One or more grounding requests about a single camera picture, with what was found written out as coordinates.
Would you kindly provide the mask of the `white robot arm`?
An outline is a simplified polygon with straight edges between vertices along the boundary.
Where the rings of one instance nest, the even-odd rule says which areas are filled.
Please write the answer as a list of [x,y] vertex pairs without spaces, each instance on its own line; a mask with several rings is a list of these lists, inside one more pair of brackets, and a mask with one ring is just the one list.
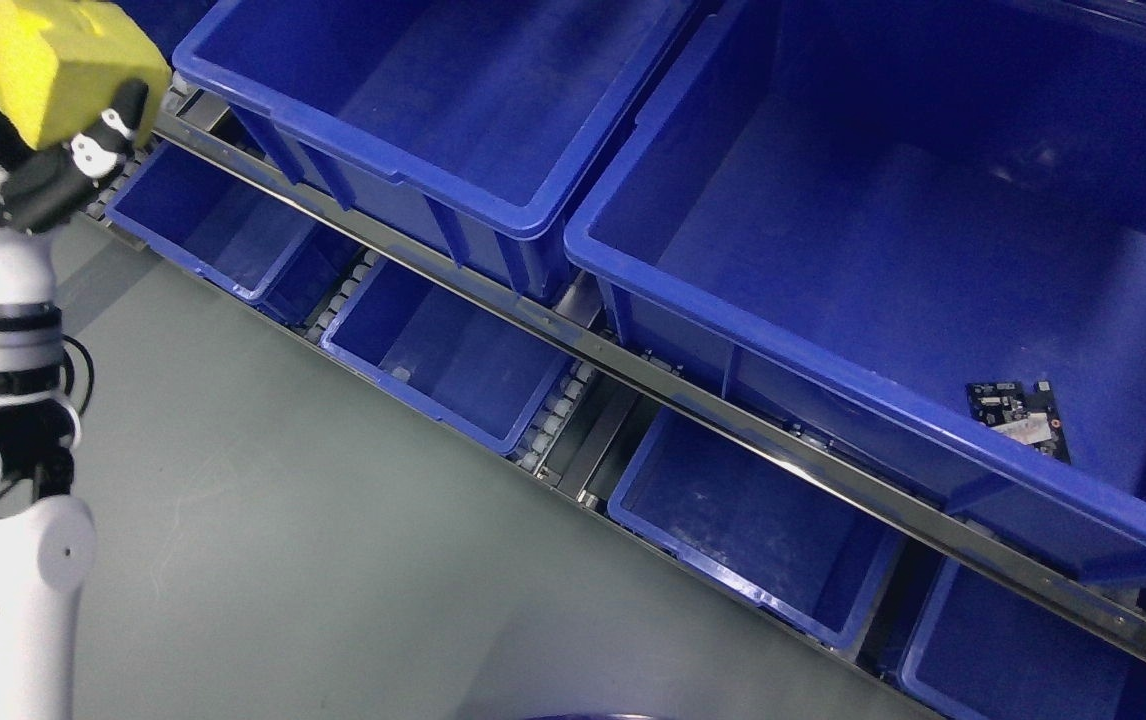
[[96,529],[71,496],[81,428],[64,363],[57,307],[0,305],[0,719],[73,717]]

